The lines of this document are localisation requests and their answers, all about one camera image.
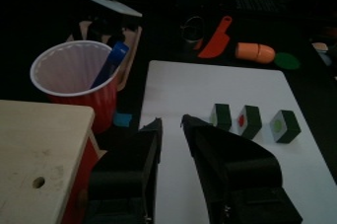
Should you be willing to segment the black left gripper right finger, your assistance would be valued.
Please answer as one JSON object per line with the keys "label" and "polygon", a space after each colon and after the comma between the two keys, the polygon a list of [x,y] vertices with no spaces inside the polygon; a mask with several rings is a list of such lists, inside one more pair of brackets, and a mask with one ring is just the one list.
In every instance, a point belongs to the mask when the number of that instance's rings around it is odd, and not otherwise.
{"label": "black left gripper right finger", "polygon": [[195,161],[210,224],[301,224],[283,188],[275,154],[187,114],[182,127]]}

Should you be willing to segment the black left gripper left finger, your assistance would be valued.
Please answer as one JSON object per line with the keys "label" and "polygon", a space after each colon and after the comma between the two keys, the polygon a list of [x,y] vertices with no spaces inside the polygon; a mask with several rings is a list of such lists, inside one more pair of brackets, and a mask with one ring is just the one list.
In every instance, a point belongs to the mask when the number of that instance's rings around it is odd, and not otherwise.
{"label": "black left gripper left finger", "polygon": [[155,224],[163,120],[156,118],[96,163],[83,224]]}

